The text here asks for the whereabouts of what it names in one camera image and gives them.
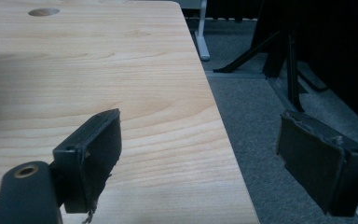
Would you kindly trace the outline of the white metal table leg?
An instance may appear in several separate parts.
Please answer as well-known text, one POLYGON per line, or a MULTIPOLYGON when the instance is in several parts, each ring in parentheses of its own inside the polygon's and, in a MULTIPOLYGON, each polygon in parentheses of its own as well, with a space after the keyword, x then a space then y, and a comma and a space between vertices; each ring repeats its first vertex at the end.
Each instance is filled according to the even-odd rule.
POLYGON ((199 56, 202 61, 209 61, 211 59, 204 37, 206 9, 207 0, 200 0, 200 20, 198 30, 195 32, 195 37, 198 46, 199 56))

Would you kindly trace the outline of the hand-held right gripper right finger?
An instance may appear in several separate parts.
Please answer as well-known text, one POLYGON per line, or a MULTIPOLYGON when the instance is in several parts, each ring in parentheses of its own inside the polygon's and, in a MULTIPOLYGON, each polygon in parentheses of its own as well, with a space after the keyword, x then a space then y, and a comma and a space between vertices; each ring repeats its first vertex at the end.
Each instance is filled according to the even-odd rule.
POLYGON ((352 217, 358 207, 358 143, 308 115, 286 110, 276 153, 322 211, 352 217))

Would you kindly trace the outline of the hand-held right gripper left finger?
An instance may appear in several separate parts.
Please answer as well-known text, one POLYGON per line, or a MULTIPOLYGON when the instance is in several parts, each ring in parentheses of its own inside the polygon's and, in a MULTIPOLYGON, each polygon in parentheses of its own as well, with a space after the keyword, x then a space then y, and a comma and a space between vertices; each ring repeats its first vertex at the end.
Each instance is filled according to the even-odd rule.
POLYGON ((86 214, 82 224, 91 223, 121 150, 118 109, 92 116, 53 149, 57 203, 68 214, 86 214))

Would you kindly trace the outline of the black metal tripod stand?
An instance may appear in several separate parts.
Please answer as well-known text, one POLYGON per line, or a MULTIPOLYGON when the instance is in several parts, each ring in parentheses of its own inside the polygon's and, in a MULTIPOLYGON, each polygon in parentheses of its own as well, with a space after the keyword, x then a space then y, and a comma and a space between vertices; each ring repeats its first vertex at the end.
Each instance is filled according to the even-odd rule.
POLYGON ((263 0, 251 47, 215 73, 232 73, 260 52, 266 52, 262 73, 276 88, 279 75, 286 64, 287 91, 279 91, 287 108, 303 112, 300 103, 297 68, 296 32, 307 14, 311 0, 263 0))

